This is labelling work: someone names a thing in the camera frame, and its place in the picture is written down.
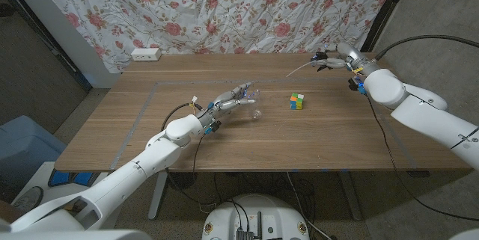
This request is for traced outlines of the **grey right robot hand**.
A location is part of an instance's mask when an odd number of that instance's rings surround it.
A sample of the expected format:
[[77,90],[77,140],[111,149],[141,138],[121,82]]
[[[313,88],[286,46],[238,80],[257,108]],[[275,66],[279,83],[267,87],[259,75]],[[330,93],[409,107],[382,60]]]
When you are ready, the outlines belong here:
[[380,67],[363,52],[344,42],[325,44],[311,58],[310,64],[317,67],[318,71],[347,68],[349,71],[363,76],[369,76],[380,70]]

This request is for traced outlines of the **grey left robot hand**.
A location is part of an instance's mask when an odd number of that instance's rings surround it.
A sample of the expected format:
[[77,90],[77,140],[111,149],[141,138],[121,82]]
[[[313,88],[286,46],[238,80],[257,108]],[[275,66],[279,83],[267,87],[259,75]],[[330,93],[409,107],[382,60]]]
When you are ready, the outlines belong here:
[[248,89],[253,82],[246,82],[217,96],[206,108],[200,110],[196,117],[204,129],[208,129],[214,122],[240,105],[255,103],[253,98],[248,97]]

